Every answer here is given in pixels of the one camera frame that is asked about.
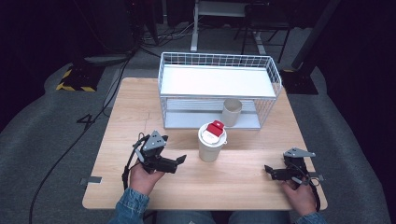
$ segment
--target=denim sleeve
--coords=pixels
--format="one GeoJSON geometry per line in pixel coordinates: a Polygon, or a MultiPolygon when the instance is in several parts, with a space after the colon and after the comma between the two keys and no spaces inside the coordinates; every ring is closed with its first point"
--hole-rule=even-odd
{"type": "Polygon", "coordinates": [[[295,222],[296,224],[327,224],[326,220],[319,213],[311,213],[300,217],[295,222]]]}
{"type": "Polygon", "coordinates": [[[133,189],[126,189],[117,202],[116,215],[108,224],[138,223],[143,224],[143,215],[149,204],[149,196],[133,189]]]}

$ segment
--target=wire mesh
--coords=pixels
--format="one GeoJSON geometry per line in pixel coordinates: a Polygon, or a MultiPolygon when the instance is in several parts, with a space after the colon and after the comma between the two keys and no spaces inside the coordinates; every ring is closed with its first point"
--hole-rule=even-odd
{"type": "Polygon", "coordinates": [[[238,96],[243,103],[242,113],[246,118],[255,120],[249,122],[243,129],[260,129],[277,96],[282,89],[280,75],[276,69],[274,60],[269,56],[259,55],[232,55],[232,54],[201,54],[201,53],[184,53],[184,52],[164,52],[161,57],[158,85],[163,110],[164,128],[199,128],[202,122],[198,118],[219,119],[222,111],[224,96],[202,97],[202,96],[163,96],[161,95],[163,84],[163,70],[168,64],[193,65],[193,66],[224,66],[224,67],[246,67],[246,68],[263,68],[265,69],[271,81],[271,86],[275,97],[252,97],[249,95],[238,96]],[[183,122],[181,126],[173,119],[195,119],[183,122]]]}

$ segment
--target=human hand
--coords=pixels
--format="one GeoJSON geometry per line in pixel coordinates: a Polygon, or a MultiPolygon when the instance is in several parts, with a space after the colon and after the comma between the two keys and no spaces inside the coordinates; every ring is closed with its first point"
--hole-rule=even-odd
{"type": "Polygon", "coordinates": [[[288,200],[294,210],[300,216],[305,216],[310,213],[317,211],[316,200],[314,193],[312,192],[311,186],[300,185],[299,188],[293,189],[291,184],[286,181],[282,181],[281,184],[283,191],[288,196],[288,200]]]}
{"type": "Polygon", "coordinates": [[[154,189],[155,184],[161,177],[165,175],[164,172],[147,173],[143,169],[143,165],[138,163],[131,169],[129,176],[129,188],[134,189],[142,194],[149,196],[154,189]]]}

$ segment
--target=white paper cup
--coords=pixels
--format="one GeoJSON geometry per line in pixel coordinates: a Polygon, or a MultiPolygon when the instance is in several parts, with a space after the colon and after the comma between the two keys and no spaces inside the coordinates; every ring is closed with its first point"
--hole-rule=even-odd
{"type": "Polygon", "coordinates": [[[199,157],[202,161],[211,162],[218,158],[221,148],[227,144],[227,133],[224,130],[217,143],[209,144],[202,138],[202,132],[206,130],[208,124],[204,124],[198,131],[199,157]]]}
{"type": "Polygon", "coordinates": [[[221,122],[227,127],[233,127],[241,114],[242,103],[238,99],[227,99],[221,114],[221,122]]]}

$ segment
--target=yellow and black tape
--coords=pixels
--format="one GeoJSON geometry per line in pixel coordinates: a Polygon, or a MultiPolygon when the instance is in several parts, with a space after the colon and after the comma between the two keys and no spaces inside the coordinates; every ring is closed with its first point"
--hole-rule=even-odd
{"type": "Polygon", "coordinates": [[[93,67],[90,69],[75,69],[71,66],[64,73],[64,76],[56,90],[64,91],[97,91],[97,84],[105,68],[93,67]]]}

